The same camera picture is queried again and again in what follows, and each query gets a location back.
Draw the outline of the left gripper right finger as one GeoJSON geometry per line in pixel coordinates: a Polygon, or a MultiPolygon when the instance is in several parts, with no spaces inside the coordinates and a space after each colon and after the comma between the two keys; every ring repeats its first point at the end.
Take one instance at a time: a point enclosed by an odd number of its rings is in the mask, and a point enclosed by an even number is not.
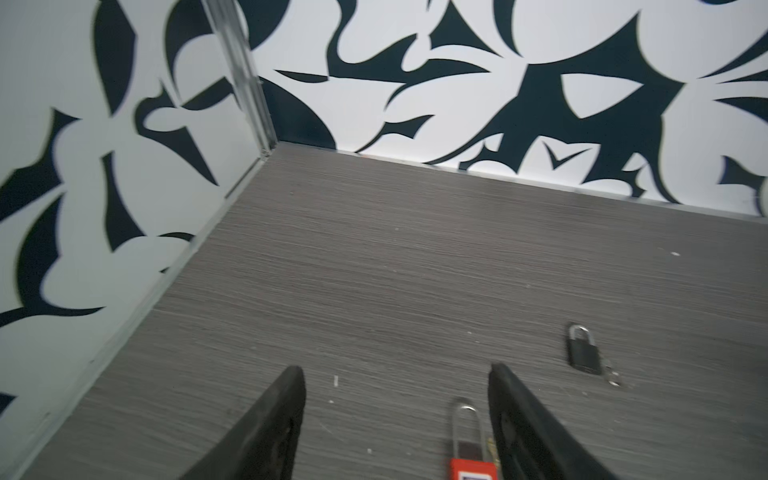
{"type": "Polygon", "coordinates": [[[491,365],[487,392],[503,478],[617,478],[566,430],[507,365],[491,365]]]}

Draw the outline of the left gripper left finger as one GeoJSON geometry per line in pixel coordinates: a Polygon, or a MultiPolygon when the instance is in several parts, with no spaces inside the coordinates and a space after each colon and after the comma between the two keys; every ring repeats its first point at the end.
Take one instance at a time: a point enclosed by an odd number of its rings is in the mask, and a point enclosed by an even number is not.
{"type": "Polygon", "coordinates": [[[290,479],[306,404],[304,372],[289,366],[202,459],[182,477],[290,479]]]}

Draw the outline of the red padlock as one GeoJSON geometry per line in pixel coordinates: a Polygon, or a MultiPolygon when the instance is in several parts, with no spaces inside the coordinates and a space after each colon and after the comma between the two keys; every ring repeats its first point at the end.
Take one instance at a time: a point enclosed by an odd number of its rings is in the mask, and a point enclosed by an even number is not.
{"type": "Polygon", "coordinates": [[[452,480],[497,480],[497,467],[487,452],[487,438],[479,410],[457,401],[451,413],[452,480]]]}

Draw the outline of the black padlock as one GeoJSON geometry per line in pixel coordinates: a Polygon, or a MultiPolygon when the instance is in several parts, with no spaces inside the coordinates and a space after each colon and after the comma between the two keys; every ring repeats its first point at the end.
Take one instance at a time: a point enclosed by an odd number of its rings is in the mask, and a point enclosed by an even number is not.
{"type": "Polygon", "coordinates": [[[591,375],[603,374],[599,348],[592,332],[585,326],[576,323],[568,326],[566,350],[572,368],[591,375]]]}

